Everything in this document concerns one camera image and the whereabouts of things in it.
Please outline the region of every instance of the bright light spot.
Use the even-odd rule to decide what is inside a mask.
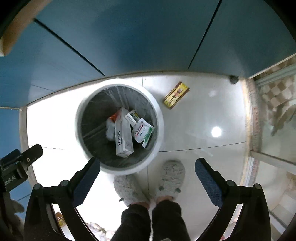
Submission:
[[[213,137],[219,137],[219,136],[221,136],[221,134],[222,134],[222,130],[219,127],[215,126],[212,129],[212,136]]]

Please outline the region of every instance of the black pants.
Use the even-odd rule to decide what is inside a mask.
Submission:
[[[153,241],[169,238],[172,241],[190,241],[178,203],[161,201],[152,212]],[[138,204],[130,205],[121,215],[121,225],[111,241],[148,241],[150,237],[148,210]]]

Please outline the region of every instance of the ankle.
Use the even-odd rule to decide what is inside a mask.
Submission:
[[[134,204],[141,205],[141,206],[145,207],[147,210],[149,210],[149,208],[150,208],[150,204],[146,203],[146,202],[135,202],[135,203],[132,203],[131,205],[134,205]]]
[[[173,197],[172,196],[161,196],[161,197],[158,197],[156,199],[156,204],[159,204],[161,201],[164,201],[164,200],[173,201]]]

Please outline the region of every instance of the blue cabinet door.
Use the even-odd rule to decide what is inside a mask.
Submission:
[[[106,76],[187,70],[218,0],[62,0],[37,16]]]
[[[263,0],[223,0],[189,70],[250,77],[296,52]]]
[[[0,58],[0,106],[20,107],[102,75],[61,41],[30,24],[10,54]]]

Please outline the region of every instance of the trash can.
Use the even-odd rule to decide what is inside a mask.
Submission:
[[[156,99],[141,85],[123,79],[101,82],[85,98],[76,114],[76,137],[86,157],[100,160],[101,170],[127,175],[144,169],[157,155],[163,141],[163,115]],[[116,155],[115,141],[106,138],[106,120],[121,107],[135,110],[154,127],[146,148],[133,138],[134,153],[127,158]]]

